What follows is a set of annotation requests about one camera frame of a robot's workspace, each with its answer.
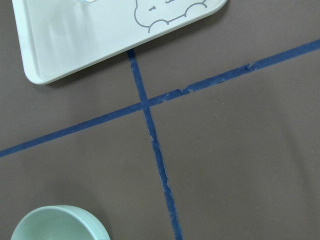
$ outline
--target white plastic tray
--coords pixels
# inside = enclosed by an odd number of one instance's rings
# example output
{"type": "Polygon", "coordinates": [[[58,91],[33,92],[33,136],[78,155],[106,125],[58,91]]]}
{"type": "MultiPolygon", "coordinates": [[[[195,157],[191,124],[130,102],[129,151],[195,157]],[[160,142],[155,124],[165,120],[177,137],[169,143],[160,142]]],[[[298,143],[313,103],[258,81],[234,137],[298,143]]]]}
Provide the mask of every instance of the white plastic tray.
{"type": "Polygon", "coordinates": [[[218,11],[227,0],[12,0],[24,72],[48,84],[218,11]]]}

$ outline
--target gray floor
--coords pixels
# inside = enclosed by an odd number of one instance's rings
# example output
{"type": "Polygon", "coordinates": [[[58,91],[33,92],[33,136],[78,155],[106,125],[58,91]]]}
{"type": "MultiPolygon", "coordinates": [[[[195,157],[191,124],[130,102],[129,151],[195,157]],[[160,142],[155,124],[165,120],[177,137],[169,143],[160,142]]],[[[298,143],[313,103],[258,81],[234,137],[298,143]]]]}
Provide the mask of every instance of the gray floor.
{"type": "MultiPolygon", "coordinates": [[[[318,0],[229,0],[135,49],[149,98],[320,38],[318,0]]],[[[123,53],[49,85],[23,72],[0,8],[0,151],[140,102],[123,53]]],[[[320,235],[320,50],[151,108],[182,233],[320,235]]],[[[0,238],[46,205],[96,215],[113,240],[174,239],[140,110],[0,158],[0,238]]]]}

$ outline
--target cartoon bear face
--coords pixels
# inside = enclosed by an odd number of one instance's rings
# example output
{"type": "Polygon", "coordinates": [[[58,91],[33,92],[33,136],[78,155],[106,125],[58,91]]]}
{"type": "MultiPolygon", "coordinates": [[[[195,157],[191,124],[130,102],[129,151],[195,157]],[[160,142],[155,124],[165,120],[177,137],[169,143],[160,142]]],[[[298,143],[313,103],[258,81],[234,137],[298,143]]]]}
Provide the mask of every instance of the cartoon bear face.
{"type": "Polygon", "coordinates": [[[188,10],[194,5],[203,5],[206,0],[135,0],[135,21],[141,26],[150,28],[157,22],[170,22],[186,17],[188,10]]]}

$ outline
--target green ceramic bowl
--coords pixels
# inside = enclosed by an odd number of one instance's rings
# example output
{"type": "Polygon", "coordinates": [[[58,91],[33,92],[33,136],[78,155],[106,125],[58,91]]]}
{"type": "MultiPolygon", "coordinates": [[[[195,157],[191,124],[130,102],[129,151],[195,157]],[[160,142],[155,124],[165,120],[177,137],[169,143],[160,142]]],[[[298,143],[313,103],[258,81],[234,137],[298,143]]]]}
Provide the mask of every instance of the green ceramic bowl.
{"type": "Polygon", "coordinates": [[[27,214],[11,240],[110,240],[101,222],[76,206],[44,206],[27,214]]]}

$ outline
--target blue painter's tape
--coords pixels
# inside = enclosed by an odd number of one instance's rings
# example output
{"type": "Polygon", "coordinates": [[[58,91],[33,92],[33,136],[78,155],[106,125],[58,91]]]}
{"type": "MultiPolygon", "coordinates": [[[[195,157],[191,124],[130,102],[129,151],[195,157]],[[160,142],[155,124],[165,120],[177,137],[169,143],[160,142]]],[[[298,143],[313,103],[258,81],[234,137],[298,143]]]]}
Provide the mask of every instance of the blue painter's tape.
{"type": "Polygon", "coordinates": [[[226,82],[228,80],[240,77],[242,75],[252,73],[267,67],[270,67],[272,65],[284,62],[289,59],[293,59],[296,57],[299,57],[301,55],[316,51],[320,49],[320,39],[298,46],[296,48],[281,52],[279,54],[264,58],[262,60],[256,61],[253,64],[247,64],[240,67],[237,67],[235,69],[232,69],[230,71],[224,72],[222,74],[219,74],[217,76],[213,76],[210,78],[207,78],[205,80],[201,80],[198,82],[195,82],[191,85],[188,85],[184,89],[176,89],[164,94],[161,94],[159,96],[153,97],[148,100],[148,103],[150,106],[155,106],[158,104],[161,104],[166,101],[170,101],[173,99],[176,99],[178,97],[187,95],[192,92],[197,92],[199,90],[211,87],[213,85],[217,85],[223,82],[226,82]]]}
{"type": "Polygon", "coordinates": [[[77,124],[74,126],[70,126],[65,129],[50,133],[48,135],[44,135],[44,136],[38,137],[36,139],[21,143],[19,145],[4,149],[4,150],[0,151],[0,158],[7,156],[7,155],[10,155],[10,154],[17,153],[17,152],[25,150],[25,149],[32,148],[34,146],[37,146],[37,145],[40,145],[40,144],[43,144],[43,143],[46,143],[49,141],[52,141],[54,139],[61,138],[63,136],[69,135],[69,134],[79,132],[84,129],[91,128],[91,127],[99,125],[99,124],[103,124],[105,122],[123,117],[125,115],[132,114],[132,113],[137,112],[141,109],[142,109],[142,107],[141,107],[140,103],[136,103],[134,105],[127,106],[127,107],[122,108],[120,110],[96,117],[94,119],[85,121],[83,123],[80,123],[80,124],[77,124]]]}
{"type": "Polygon", "coordinates": [[[141,106],[142,106],[142,110],[144,113],[146,125],[147,125],[148,131],[149,131],[149,135],[152,137],[152,141],[151,141],[152,148],[153,148],[154,156],[156,159],[156,164],[158,167],[159,175],[161,178],[165,201],[166,201],[166,205],[167,205],[167,208],[169,211],[171,224],[172,224],[173,231],[174,231],[174,236],[175,236],[176,240],[183,240],[184,237],[183,237],[181,226],[179,223],[178,213],[177,213],[174,197],[173,197],[171,188],[168,185],[168,176],[166,173],[166,167],[165,167],[165,163],[164,163],[163,156],[161,153],[160,144],[159,144],[159,141],[157,138],[155,123],[154,123],[152,115],[151,115],[147,94],[146,94],[145,87],[144,87],[144,84],[142,81],[142,76],[140,73],[138,62],[136,60],[136,54],[133,49],[127,51],[127,54],[128,54],[129,60],[131,62],[131,69],[132,69],[132,73],[134,76],[136,88],[138,90],[139,97],[141,100],[141,106]]]}
{"type": "MultiPolygon", "coordinates": [[[[185,87],[184,89],[176,89],[176,90],[161,94],[159,96],[156,96],[154,98],[149,99],[148,105],[155,106],[155,105],[161,104],[163,102],[170,101],[170,100],[179,98],[181,96],[187,95],[191,92],[196,92],[196,91],[205,89],[207,87],[211,87],[213,85],[226,82],[226,81],[234,79],[236,77],[239,77],[239,76],[242,76],[242,75],[254,72],[254,71],[258,71],[263,68],[267,68],[269,66],[284,62],[289,59],[299,57],[301,55],[304,55],[304,54],[307,54],[307,53],[310,53],[310,52],[313,52],[313,51],[316,51],[319,49],[320,49],[320,39],[315,40],[310,43],[307,43],[307,44],[304,44],[304,45],[301,45],[301,46],[298,46],[296,48],[281,52],[279,54],[261,59],[259,61],[256,61],[253,64],[247,64],[247,65],[235,68],[233,70],[224,72],[220,75],[213,76],[213,77],[207,78],[202,81],[198,81],[196,83],[193,83],[193,84],[185,87]]],[[[132,71],[135,71],[134,74],[136,76],[141,77],[139,69],[132,69],[132,71]]],[[[147,98],[147,95],[145,92],[141,92],[139,94],[142,94],[143,99],[147,98]]],[[[83,129],[93,127],[93,126],[98,125],[100,123],[105,123],[109,120],[116,119],[116,118],[125,116],[130,113],[134,113],[134,112],[139,111],[141,109],[142,109],[142,107],[140,106],[139,103],[137,103],[135,105],[128,106],[123,109],[120,109],[120,110],[108,113],[106,115],[94,118],[93,120],[89,120],[87,122],[80,123],[78,125],[71,126],[71,127],[59,130],[57,132],[50,133],[48,135],[39,137],[37,139],[33,139],[33,140],[27,141],[25,143],[10,147],[8,149],[1,150],[0,151],[0,158],[7,156],[7,155],[10,155],[10,154],[13,154],[13,153],[16,153],[16,152],[19,152],[19,151],[22,151],[22,150],[25,150],[25,149],[28,149],[28,148],[31,148],[31,147],[34,147],[36,145],[51,141],[53,139],[57,139],[57,138],[66,136],[68,134],[72,134],[74,132],[78,132],[83,129]]]]}

